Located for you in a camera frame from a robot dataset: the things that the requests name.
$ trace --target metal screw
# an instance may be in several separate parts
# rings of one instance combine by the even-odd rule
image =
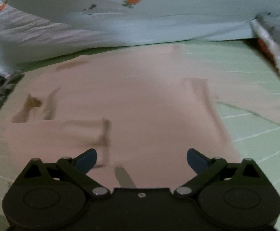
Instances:
[[[139,193],[139,194],[138,194],[138,196],[139,196],[140,198],[146,197],[146,195],[147,195],[146,193]]]
[[[105,187],[96,187],[92,190],[93,194],[100,196],[108,193],[108,190]]]
[[[179,187],[176,189],[176,192],[180,195],[188,195],[192,192],[192,190],[189,187]]]

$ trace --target bedding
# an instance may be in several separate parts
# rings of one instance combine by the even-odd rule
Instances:
[[[280,72],[280,20],[269,15],[259,15],[251,25],[260,39],[262,49],[273,59]]]
[[[48,67],[5,122],[3,136],[15,166],[23,168],[32,157],[43,162],[75,157],[95,147],[101,168],[90,176],[102,185],[119,187],[113,171],[124,167],[137,187],[173,190],[195,176],[186,162],[190,147],[238,162],[206,80],[165,79],[142,67],[176,57],[172,46],[152,46]],[[108,130],[102,119],[111,122]],[[100,142],[106,132],[107,141]]]
[[[95,47],[253,38],[250,22],[265,12],[280,19],[280,0],[0,0],[0,65]]]

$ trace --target orange carrot pattern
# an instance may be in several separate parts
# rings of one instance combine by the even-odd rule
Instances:
[[[0,12],[4,10],[6,5],[7,5],[7,0],[0,5]]]
[[[125,7],[133,8],[133,5],[138,4],[141,0],[125,0],[122,4]]]

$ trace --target white fabric edge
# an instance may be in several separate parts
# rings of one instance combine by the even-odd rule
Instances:
[[[268,31],[258,22],[258,20],[253,20],[251,26],[272,53],[276,66],[280,71],[280,46],[272,39]]]

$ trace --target bed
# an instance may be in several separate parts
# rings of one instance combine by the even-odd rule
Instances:
[[[96,47],[254,38],[259,13],[280,20],[280,0],[228,1],[0,0],[0,67]]]
[[[243,41],[203,42],[187,41],[183,43],[189,54],[202,59],[215,70],[238,73],[247,84],[256,83],[268,94],[280,98],[280,79],[268,65],[262,55]],[[2,122],[11,111],[15,111],[20,101],[26,97],[27,86],[44,71],[43,66],[55,64],[75,58],[81,54],[92,54],[91,50],[74,55],[53,58],[46,61],[31,63],[38,68],[26,72],[25,77],[10,95],[0,110],[0,132]],[[280,124],[266,120],[257,114],[233,107],[228,104],[216,103],[215,108],[222,119],[236,150],[243,157],[253,157],[274,184],[280,194]],[[2,198],[9,185],[21,171],[15,167],[8,155],[7,144],[0,135],[0,231],[7,227],[1,208]],[[276,224],[280,230],[280,218]]]

